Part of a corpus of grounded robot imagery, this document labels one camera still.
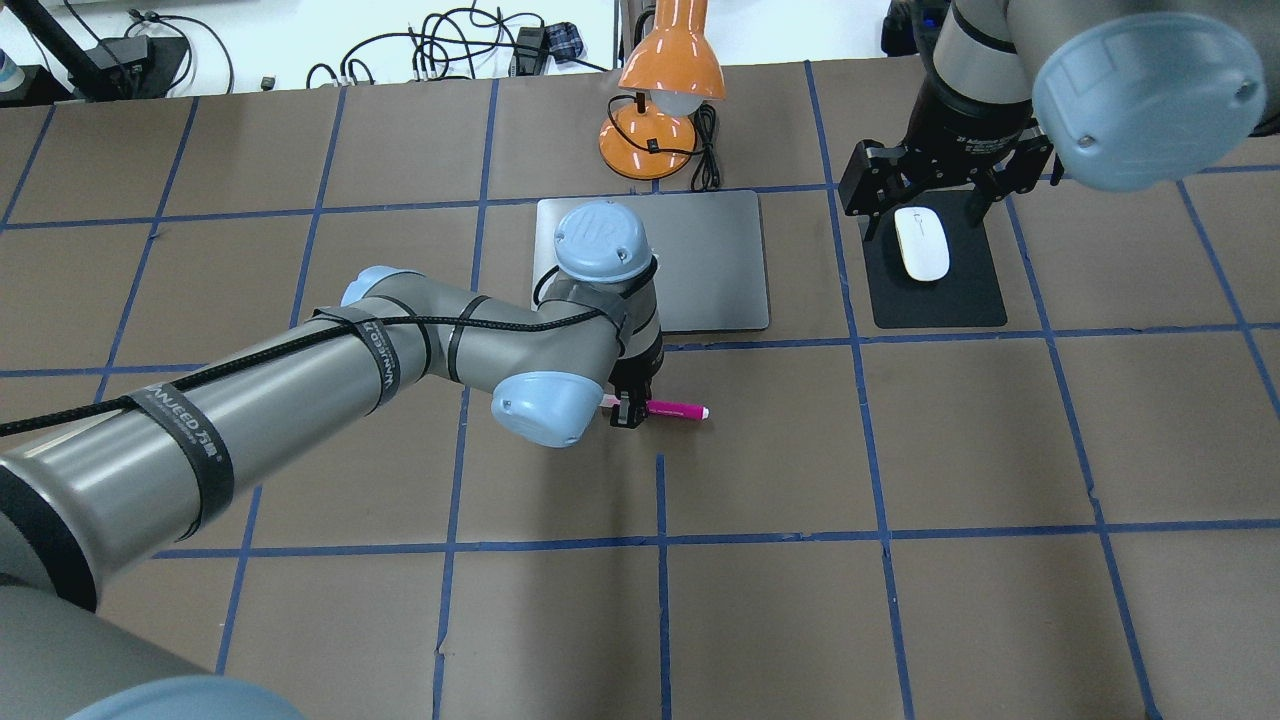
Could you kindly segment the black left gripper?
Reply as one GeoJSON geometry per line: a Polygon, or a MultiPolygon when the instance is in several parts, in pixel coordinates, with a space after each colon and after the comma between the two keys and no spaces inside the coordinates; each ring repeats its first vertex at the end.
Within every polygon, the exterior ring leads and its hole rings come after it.
{"type": "Polygon", "coordinates": [[[652,382],[663,361],[662,331],[657,331],[649,341],[631,338],[621,345],[608,378],[614,389],[613,397],[620,401],[611,410],[611,427],[636,429],[649,418],[652,382]]]}

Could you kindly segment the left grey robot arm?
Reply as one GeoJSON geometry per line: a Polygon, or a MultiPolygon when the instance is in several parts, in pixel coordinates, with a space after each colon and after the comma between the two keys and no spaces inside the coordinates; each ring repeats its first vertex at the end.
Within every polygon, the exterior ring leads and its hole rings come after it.
{"type": "Polygon", "coordinates": [[[575,445],[608,386],[611,420],[646,415],[659,360],[643,220],[572,209],[535,309],[419,272],[371,266],[342,301],[256,348],[99,406],[3,427],[5,719],[297,719],[262,687],[218,675],[105,621],[104,587],[426,375],[492,395],[508,430],[575,445]]]}

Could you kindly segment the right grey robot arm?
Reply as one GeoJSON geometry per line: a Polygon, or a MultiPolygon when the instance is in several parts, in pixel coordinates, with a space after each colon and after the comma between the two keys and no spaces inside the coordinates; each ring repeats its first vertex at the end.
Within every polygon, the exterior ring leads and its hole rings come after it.
{"type": "Polygon", "coordinates": [[[895,1],[888,18],[924,79],[904,137],[863,140],[838,183],[873,225],[960,186],[977,225],[1046,170],[1147,190],[1277,133],[1275,1],[895,1]]]}

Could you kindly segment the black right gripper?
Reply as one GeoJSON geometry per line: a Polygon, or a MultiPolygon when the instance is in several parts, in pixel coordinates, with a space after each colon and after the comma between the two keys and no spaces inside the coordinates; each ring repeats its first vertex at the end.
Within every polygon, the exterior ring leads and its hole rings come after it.
{"type": "Polygon", "coordinates": [[[899,143],[856,145],[838,199],[845,215],[865,218],[861,241],[869,242],[888,210],[928,191],[970,184],[965,222],[980,227],[996,202],[1036,187],[1052,151],[1029,102],[965,105],[922,95],[899,143]]]}

